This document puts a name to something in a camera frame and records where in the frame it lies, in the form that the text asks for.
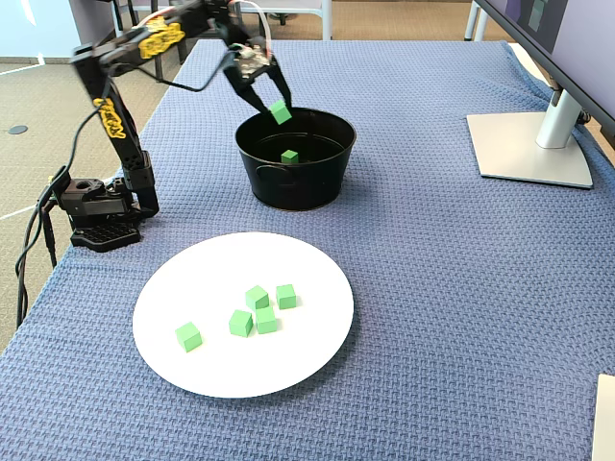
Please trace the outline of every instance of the black bucket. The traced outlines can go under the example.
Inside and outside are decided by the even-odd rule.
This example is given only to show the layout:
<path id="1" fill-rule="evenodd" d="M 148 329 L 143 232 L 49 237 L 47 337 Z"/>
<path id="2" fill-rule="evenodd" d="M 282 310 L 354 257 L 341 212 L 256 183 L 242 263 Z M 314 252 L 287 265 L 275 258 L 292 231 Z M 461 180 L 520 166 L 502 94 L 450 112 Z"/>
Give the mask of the black bucket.
<path id="1" fill-rule="evenodd" d="M 245 121 L 235 134 L 252 191 L 263 203 L 280 209 L 312 209 L 333 201 L 342 185 L 357 134 L 330 113 L 293 108 L 278 125 L 269 113 Z M 281 163 L 287 151 L 299 163 Z"/>

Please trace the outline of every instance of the computer monitor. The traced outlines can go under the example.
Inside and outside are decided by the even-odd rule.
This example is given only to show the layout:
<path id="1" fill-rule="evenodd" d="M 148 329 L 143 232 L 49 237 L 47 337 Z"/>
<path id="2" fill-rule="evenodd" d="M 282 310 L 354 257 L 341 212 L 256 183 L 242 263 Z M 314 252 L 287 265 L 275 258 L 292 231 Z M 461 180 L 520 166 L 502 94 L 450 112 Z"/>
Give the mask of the computer monitor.
<path id="1" fill-rule="evenodd" d="M 480 172 L 591 187 L 571 133 L 581 108 L 615 133 L 615 0 L 476 2 L 565 89 L 546 113 L 469 115 Z"/>

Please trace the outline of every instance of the monitor base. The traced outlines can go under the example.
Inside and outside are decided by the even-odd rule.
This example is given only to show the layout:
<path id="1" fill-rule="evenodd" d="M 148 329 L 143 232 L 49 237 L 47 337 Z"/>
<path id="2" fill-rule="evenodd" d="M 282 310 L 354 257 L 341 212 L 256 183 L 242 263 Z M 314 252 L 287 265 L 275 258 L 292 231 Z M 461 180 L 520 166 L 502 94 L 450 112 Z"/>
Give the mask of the monitor base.
<path id="1" fill-rule="evenodd" d="M 544 120 L 545 112 L 468 115 L 480 175 L 591 188 L 587 160 L 572 136 L 562 149 L 536 144 Z"/>

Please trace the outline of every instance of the bucket rim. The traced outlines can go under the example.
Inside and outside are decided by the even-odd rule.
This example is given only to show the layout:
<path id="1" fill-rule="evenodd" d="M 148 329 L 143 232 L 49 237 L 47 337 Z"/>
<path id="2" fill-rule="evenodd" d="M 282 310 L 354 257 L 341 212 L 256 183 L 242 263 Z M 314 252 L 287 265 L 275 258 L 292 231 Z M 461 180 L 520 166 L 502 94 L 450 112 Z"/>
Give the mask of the bucket rim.
<path id="1" fill-rule="evenodd" d="M 269 164 L 269 165 L 282 165 L 284 168 L 288 167 L 288 168 L 298 168 L 301 166 L 307 166 L 307 165 L 315 165 L 318 163 L 322 163 L 324 161 L 329 161 L 333 158 L 337 158 L 339 156 L 344 155 L 347 151 L 351 150 L 353 148 L 353 146 L 355 145 L 355 142 L 357 142 L 357 130 L 355 129 L 355 126 L 350 123 L 348 120 L 346 120 L 345 118 L 340 117 L 339 115 L 335 115 L 334 113 L 330 113 L 330 112 L 325 112 L 324 110 L 318 110 L 318 109 L 310 109 L 310 108 L 290 108 L 290 110 L 300 110 L 300 111 L 304 111 L 304 110 L 309 110 L 310 112 L 318 112 L 318 113 L 324 113 L 325 115 L 329 115 L 331 117 L 335 117 L 338 118 L 339 120 L 341 120 L 342 122 L 346 123 L 351 130 L 353 131 L 353 139 L 351 141 L 351 143 L 348 145 L 348 147 L 344 147 L 340 152 L 338 152 L 337 154 L 335 154 L 334 156 L 328 157 L 328 158 L 323 158 L 322 160 L 316 160 L 316 161 L 311 161 L 308 163 L 282 163 L 281 161 L 270 161 L 270 160 L 265 160 L 262 158 L 258 158 L 253 156 L 252 154 L 248 154 L 240 145 L 239 145 L 239 141 L 237 140 L 237 133 L 239 133 L 239 130 L 241 130 L 241 128 L 246 125 L 247 123 L 249 123 L 251 120 L 253 120 L 254 118 L 260 117 L 261 115 L 263 115 L 262 112 L 259 112 L 255 115 L 253 115 L 252 117 L 248 118 L 247 120 L 245 120 L 241 125 L 239 125 L 239 127 L 237 127 L 237 129 L 234 132 L 234 142 L 237 145 L 237 147 L 239 148 L 239 151 L 241 152 L 242 155 L 249 157 L 249 158 L 253 158 L 254 160 L 260 161 L 262 163 L 265 164 Z"/>

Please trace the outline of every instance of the blue textured fabric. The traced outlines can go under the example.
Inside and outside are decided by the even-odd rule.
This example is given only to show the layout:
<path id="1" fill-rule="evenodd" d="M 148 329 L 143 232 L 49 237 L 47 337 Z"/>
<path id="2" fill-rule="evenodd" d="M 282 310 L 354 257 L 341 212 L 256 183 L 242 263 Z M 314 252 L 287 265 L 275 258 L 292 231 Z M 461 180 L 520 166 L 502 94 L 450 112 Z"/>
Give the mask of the blue textured fabric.
<path id="1" fill-rule="evenodd" d="M 201 83 L 201 42 L 177 81 Z M 542 110 L 504 43 L 276 42 L 297 106 L 351 121 L 343 189 L 314 211 L 252 195 L 224 78 L 170 89 L 142 134 L 160 214 L 141 243 L 70 249 L 0 360 L 2 459 L 588 459 L 615 372 L 615 174 L 585 129 L 575 190 L 480 177 L 468 113 Z M 259 82 L 265 104 L 279 99 Z M 251 400 L 190 394 L 140 358 L 132 315 L 169 257 L 235 231 L 307 241 L 356 317 L 321 371 Z"/>

